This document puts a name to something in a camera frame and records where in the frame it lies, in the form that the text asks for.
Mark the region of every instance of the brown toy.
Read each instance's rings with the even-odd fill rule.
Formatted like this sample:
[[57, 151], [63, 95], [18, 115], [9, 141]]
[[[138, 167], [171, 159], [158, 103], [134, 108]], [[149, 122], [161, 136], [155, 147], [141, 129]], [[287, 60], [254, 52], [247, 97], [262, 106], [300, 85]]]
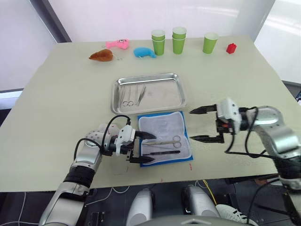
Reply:
[[111, 61], [113, 59], [113, 53], [109, 49], [103, 49], [92, 54], [89, 59], [98, 61]]

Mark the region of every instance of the white cable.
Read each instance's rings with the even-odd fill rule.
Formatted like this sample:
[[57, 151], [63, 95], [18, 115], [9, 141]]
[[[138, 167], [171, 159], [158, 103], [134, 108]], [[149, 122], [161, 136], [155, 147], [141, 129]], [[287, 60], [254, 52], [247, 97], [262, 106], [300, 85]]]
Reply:
[[194, 186], [197, 186], [197, 184], [198, 184], [201, 188], [207, 189], [207, 187], [203, 187], [202, 185], [200, 185], [199, 182], [198, 182], [198, 180], [196, 180], [196, 183], [194, 184]]
[[100, 199], [100, 200], [96, 200], [96, 201], [94, 201], [94, 202], [89, 202], [89, 203], [87, 203], [85, 206], [88, 206], [88, 205], [94, 204], [94, 203], [96, 203], [96, 202], [101, 202], [101, 201], [106, 200], [106, 199], [109, 198], [109, 196], [111, 195], [112, 190], [113, 190], [113, 188], [111, 187], [111, 190], [110, 190], [109, 194], [108, 194], [105, 198]]
[[38, 225], [38, 223], [30, 223], [30, 222], [24, 222], [24, 221], [11, 221], [11, 222], [7, 222], [7, 223], [4, 223], [0, 226], [4, 226], [4, 225], [8, 225], [8, 224], [12, 224], [12, 223], [22, 223], [22, 224], [29, 224], [29, 225]]
[[127, 187], [127, 189], [126, 190], [124, 190], [123, 192], [119, 192], [119, 191], [117, 191], [114, 187], [112, 187], [113, 188], [113, 190], [114, 190], [114, 192], [116, 192], [116, 193], [118, 193], [118, 194], [123, 194], [123, 193], [125, 193], [125, 192], [127, 192], [128, 191], [128, 189], [130, 188], [130, 186], [128, 186]]
[[23, 208], [24, 208], [24, 205], [25, 205], [25, 200], [26, 200], [26, 192], [24, 192], [23, 205], [22, 205], [21, 212], [20, 212], [19, 219], [18, 219], [18, 226], [20, 226], [20, 220], [21, 220], [21, 216], [22, 216], [22, 213], [23, 213]]

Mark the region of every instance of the red block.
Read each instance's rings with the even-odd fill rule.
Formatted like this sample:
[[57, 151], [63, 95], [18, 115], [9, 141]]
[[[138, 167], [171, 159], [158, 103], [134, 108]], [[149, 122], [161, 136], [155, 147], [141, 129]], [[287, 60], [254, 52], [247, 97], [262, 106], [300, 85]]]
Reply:
[[234, 43], [231, 43], [230, 45], [228, 45], [228, 48], [227, 48], [227, 53], [231, 54], [231, 53], [234, 53], [235, 52], [235, 49], [236, 49], [236, 45]]

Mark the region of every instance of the yellow cable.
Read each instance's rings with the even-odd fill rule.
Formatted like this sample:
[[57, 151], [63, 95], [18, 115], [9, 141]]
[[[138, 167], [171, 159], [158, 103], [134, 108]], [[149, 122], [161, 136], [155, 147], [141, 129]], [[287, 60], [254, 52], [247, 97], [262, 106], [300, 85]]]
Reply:
[[204, 182], [204, 184], [206, 185], [206, 187], [208, 188], [208, 191], [210, 192], [211, 197], [213, 198], [213, 201], [214, 201], [215, 205], [217, 205], [217, 202], [216, 202], [215, 197], [214, 197], [214, 195], [213, 195], [213, 193], [212, 193], [212, 191], [211, 191], [211, 189], [210, 189], [210, 187], [209, 187], [209, 184], [207, 183], [206, 180], [203, 180], [203, 182]]

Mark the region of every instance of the plush toy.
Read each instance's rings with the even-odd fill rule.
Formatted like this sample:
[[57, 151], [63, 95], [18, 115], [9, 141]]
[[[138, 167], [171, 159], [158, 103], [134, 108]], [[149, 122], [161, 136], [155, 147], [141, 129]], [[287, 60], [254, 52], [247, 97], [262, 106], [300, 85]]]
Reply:
[[113, 42], [109, 42], [107, 41], [105, 43], [106, 48], [111, 48], [111, 47], [118, 47], [121, 49], [127, 49], [128, 48], [128, 44], [129, 44], [129, 40], [128, 39], [119, 39], [117, 41], [113, 41]]
[[146, 47], [139, 47], [134, 49], [134, 55], [135, 57], [145, 57], [145, 56], [151, 56], [152, 58], [156, 58], [154, 51], [152, 51], [150, 48]]
[[89, 59], [98, 61], [111, 61], [113, 59], [113, 53], [109, 49], [103, 49], [92, 54]]

